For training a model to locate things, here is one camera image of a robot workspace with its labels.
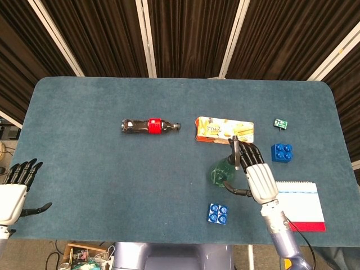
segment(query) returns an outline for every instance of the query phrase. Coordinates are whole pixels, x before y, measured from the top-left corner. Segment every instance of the cardboard box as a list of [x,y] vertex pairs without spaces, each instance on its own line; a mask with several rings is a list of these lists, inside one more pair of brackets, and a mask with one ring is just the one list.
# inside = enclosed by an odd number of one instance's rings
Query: cardboard box
[[211,117],[198,117],[196,140],[229,144],[228,139],[237,135],[242,142],[254,142],[254,123]]

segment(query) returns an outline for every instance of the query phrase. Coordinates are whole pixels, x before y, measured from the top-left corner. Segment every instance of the brown curtain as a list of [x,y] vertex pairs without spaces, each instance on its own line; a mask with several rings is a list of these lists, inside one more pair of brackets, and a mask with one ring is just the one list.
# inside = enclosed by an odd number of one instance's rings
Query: brown curtain
[[360,43],[323,81],[334,94],[350,159],[360,160]]
[[85,76],[148,76],[135,1],[42,2]]
[[219,76],[239,0],[148,0],[158,77]]
[[307,80],[359,19],[354,0],[252,0],[226,78]]
[[0,110],[22,123],[38,80],[74,73],[27,1],[0,1]]

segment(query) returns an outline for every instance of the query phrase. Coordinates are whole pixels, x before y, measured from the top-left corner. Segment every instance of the spiral notebook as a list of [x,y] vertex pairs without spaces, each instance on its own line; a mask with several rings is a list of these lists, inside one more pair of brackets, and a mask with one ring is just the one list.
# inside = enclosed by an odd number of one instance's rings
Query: spiral notebook
[[277,199],[287,218],[300,231],[325,232],[316,184],[312,182],[276,182],[279,194]]

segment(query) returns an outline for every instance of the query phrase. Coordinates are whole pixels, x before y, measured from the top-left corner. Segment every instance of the blue lego brick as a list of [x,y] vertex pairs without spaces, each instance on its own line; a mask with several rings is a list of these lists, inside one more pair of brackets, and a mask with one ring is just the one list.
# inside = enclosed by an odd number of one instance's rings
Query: blue lego brick
[[293,159],[292,145],[277,143],[271,147],[271,159],[275,162],[288,163]]
[[208,222],[225,225],[227,222],[228,208],[225,205],[210,204]]

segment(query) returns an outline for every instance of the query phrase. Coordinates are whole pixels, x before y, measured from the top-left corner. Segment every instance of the robotic arm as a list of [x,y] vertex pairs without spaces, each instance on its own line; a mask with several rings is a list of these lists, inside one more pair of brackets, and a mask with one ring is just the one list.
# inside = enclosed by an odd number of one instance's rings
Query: robotic arm
[[239,170],[240,166],[243,168],[250,190],[235,189],[224,181],[225,188],[235,195],[252,196],[262,205],[261,215],[265,219],[277,254],[291,260],[291,270],[311,270],[312,267],[305,261],[289,222],[276,199],[278,189],[274,177],[259,149],[252,143],[240,142],[237,136],[233,136],[229,142],[232,155],[228,160],[233,163],[235,169]]
[[7,239],[16,230],[9,229],[19,217],[39,214],[46,211],[52,203],[49,202],[38,209],[23,209],[26,195],[34,181],[38,169],[42,166],[37,159],[15,164],[6,174],[3,184],[0,184],[0,258],[5,250]]

